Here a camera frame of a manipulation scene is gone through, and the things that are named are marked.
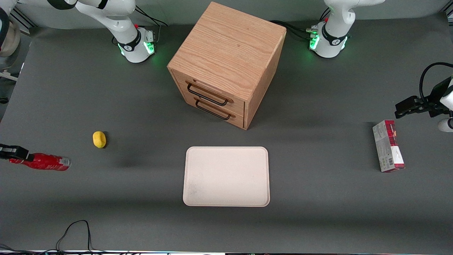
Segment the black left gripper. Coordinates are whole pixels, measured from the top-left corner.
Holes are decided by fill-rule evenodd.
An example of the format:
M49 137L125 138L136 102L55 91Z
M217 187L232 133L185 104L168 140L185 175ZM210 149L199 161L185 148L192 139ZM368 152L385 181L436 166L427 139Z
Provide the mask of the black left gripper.
M418 96L410 96L395 105L395 118L400 119L414 113L428 112L431 118L438 115L452 114L452 101L447 100L446 96L452 96L452 78L449 77L439 82L432 88L431 93L424 97L428 108L422 105L422 100Z

